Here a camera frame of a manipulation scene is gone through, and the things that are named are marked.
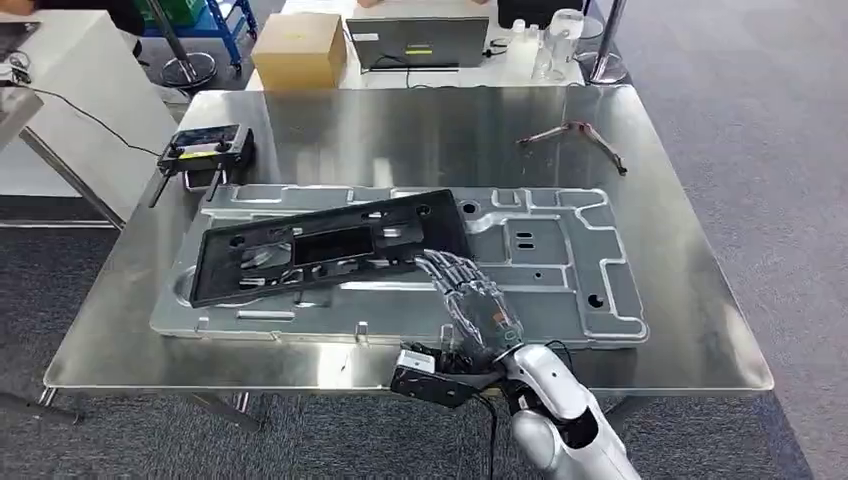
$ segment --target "plastic bottle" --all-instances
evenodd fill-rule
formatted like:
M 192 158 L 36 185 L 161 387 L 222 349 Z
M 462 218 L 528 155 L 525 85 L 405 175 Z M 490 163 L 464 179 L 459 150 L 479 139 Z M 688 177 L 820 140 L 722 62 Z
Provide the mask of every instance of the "plastic bottle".
M 533 75 L 536 52 L 539 50 L 539 27 L 535 33 L 525 30 L 524 20 L 518 19 L 512 24 L 512 39 L 506 50 L 504 62 L 504 82 L 508 85 L 524 85 Z
M 557 10 L 548 26 L 543 49 L 550 55 L 546 77 L 560 81 L 568 72 L 568 63 L 574 58 L 577 42 L 583 33 L 583 13 L 579 10 Z

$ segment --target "gray metal fixture plate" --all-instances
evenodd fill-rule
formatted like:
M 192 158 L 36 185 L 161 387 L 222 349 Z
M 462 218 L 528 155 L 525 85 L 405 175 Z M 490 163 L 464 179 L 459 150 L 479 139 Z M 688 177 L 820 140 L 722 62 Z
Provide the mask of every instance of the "gray metal fixture plate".
M 444 345 L 450 319 L 428 277 L 412 272 L 193 309 L 203 231 L 413 195 L 428 188 L 222 187 L 183 239 L 150 320 L 162 335 L 281 342 L 419 341 Z M 642 304 L 602 190 L 452 188 L 475 260 L 524 324 L 525 340 L 626 348 L 648 338 Z

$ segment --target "black plastic panel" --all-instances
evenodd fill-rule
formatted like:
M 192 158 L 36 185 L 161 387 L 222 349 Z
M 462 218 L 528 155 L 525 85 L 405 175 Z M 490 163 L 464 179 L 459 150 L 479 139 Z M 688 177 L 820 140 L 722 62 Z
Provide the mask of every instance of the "black plastic panel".
M 189 302 L 241 303 L 416 269 L 429 248 L 471 258 L 450 190 L 207 230 Z

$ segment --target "gray carpet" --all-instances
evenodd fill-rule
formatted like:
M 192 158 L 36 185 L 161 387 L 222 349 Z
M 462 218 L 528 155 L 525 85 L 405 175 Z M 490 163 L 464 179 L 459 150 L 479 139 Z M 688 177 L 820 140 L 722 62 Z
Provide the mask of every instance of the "gray carpet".
M 260 17 L 279 8 L 252 3 Z M 838 0 L 814 3 L 845 18 Z M 719 4 L 732 14 L 721 15 Z M 619 47 L 768 355 L 780 398 L 675 398 L 639 412 L 622 437 L 646 478 L 810 478 L 792 427 L 813 471 L 844 477 L 848 397 L 838 320 L 846 297 L 838 287 L 846 278 L 839 242 L 848 232 L 838 211 L 846 174 L 838 159 L 848 147 L 848 109 L 844 95 L 832 94 L 848 83 L 848 71 L 826 62 L 824 79 L 809 74 L 848 38 L 840 16 L 812 10 L 792 0 L 628 6 Z M 799 15 L 810 21 L 790 29 Z M 156 40 L 144 45 L 156 71 L 167 50 Z M 220 42 L 186 46 L 228 63 Z M 249 70 L 240 80 L 222 70 L 212 86 L 240 88 Z M 0 230 L 0 388 L 37 396 L 113 240 L 104 231 Z M 486 471 L 488 414 L 478 405 L 449 412 L 394 397 L 266 395 L 253 405 L 266 428 L 248 435 L 178 397 L 58 401 L 75 402 L 89 415 L 78 427 L 0 412 L 0 474 L 479 478 Z M 507 434 L 502 428 L 496 472 L 526 477 Z
M 846 18 L 844 0 L 651 0 L 618 36 L 821 478 L 848 468 Z

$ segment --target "metal tongs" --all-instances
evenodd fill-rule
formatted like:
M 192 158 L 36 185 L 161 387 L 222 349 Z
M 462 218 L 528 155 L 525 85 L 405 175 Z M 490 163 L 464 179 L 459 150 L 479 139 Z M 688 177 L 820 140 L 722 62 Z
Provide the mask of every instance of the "metal tongs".
M 612 148 L 612 145 L 610 145 L 609 142 L 604 140 L 604 137 L 602 137 L 601 134 L 598 133 L 598 131 L 595 130 L 592 125 L 585 122 L 565 122 L 558 127 L 554 127 L 542 133 L 537 133 L 536 135 L 532 135 L 527 138 L 522 138 L 521 140 L 518 140 L 515 143 L 523 147 L 530 143 L 537 142 L 539 140 L 544 140 L 546 138 L 553 137 L 554 135 L 559 135 L 560 133 L 565 133 L 569 130 L 577 130 L 578 132 L 582 133 L 592 143 L 597 145 L 604 152 L 604 154 L 606 154 L 606 156 L 610 158 L 610 160 L 612 160 L 612 163 L 615 165 L 616 170 L 618 170 L 619 175 L 621 175 L 622 177 L 627 175 L 627 169 L 624 168 L 624 163 L 621 160 L 621 155 L 619 155 Z

